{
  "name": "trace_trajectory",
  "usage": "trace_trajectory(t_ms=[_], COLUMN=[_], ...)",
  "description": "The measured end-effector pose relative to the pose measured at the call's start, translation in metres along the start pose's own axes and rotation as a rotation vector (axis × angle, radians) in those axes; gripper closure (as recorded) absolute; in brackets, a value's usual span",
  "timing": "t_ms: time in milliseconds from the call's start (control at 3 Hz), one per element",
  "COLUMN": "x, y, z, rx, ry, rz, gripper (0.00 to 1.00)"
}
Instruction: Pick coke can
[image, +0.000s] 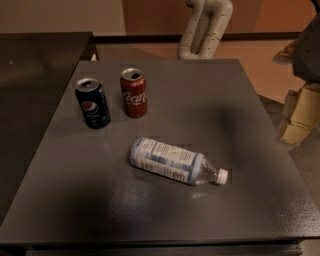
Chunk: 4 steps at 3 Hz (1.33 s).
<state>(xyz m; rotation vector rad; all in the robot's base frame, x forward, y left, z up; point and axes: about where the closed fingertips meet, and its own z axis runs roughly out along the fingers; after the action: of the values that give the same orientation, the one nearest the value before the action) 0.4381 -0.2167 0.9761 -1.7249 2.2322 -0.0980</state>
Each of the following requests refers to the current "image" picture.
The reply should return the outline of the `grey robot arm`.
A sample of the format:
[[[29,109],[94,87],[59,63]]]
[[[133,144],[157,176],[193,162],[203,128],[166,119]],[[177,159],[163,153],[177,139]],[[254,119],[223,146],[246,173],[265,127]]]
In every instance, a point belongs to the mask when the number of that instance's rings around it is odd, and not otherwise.
[[[231,0],[185,0],[192,9],[178,47],[180,59],[213,57],[233,13]],[[304,81],[301,89],[285,98],[277,141],[286,147],[299,145],[320,123],[320,12],[298,38],[274,59],[292,64],[293,73]]]

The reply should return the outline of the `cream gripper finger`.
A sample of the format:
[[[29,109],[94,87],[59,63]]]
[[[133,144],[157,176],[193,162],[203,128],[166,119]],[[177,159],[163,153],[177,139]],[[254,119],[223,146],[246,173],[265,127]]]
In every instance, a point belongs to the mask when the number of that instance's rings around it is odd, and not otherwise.
[[[299,145],[319,123],[320,84],[305,83],[298,91],[288,91],[277,139],[282,144]]]
[[[273,60],[277,63],[291,63],[293,60],[293,53],[296,49],[297,41],[293,40],[282,50],[280,50],[274,57]]]

